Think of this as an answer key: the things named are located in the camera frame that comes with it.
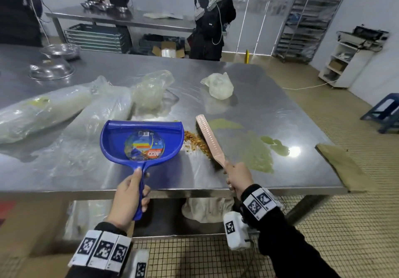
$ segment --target dustpan label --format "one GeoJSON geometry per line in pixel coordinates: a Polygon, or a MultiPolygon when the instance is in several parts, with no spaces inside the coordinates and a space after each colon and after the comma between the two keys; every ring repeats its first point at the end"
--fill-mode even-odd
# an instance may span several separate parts
{"type": "Polygon", "coordinates": [[[164,149],[164,140],[158,133],[138,130],[126,140],[124,152],[131,160],[154,160],[162,156],[164,149]]]}

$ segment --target white wrist strap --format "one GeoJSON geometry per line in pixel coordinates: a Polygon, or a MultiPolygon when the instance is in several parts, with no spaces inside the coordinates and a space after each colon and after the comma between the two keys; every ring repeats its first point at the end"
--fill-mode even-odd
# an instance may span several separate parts
{"type": "Polygon", "coordinates": [[[275,201],[263,188],[253,191],[243,203],[258,221],[269,211],[277,207],[275,201]]]}
{"type": "Polygon", "coordinates": [[[123,235],[89,230],[68,266],[88,266],[119,273],[131,240],[123,235]]]}

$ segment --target food debris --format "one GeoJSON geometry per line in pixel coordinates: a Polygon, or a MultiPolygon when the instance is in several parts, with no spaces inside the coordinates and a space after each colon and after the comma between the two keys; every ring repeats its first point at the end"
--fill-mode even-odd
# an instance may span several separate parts
{"type": "Polygon", "coordinates": [[[199,148],[209,159],[212,159],[212,154],[206,141],[201,136],[190,131],[184,131],[184,147],[187,152],[189,149],[195,151],[199,148]]]}

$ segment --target plastic stool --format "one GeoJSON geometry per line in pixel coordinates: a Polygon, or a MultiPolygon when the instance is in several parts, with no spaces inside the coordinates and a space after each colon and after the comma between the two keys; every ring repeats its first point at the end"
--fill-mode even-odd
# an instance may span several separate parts
{"type": "Polygon", "coordinates": [[[378,104],[376,104],[369,112],[364,114],[360,119],[370,118],[371,120],[382,124],[378,132],[384,134],[390,128],[399,128],[399,93],[388,94],[378,104]],[[392,103],[382,111],[377,111],[378,107],[384,104],[387,100],[392,100],[392,103]]]}

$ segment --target metal rack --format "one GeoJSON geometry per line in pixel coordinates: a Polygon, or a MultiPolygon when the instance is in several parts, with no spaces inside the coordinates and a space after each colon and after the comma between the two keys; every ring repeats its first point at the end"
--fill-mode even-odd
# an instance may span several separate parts
{"type": "Polygon", "coordinates": [[[312,60],[342,0],[292,0],[272,55],[283,62],[312,60]]]}

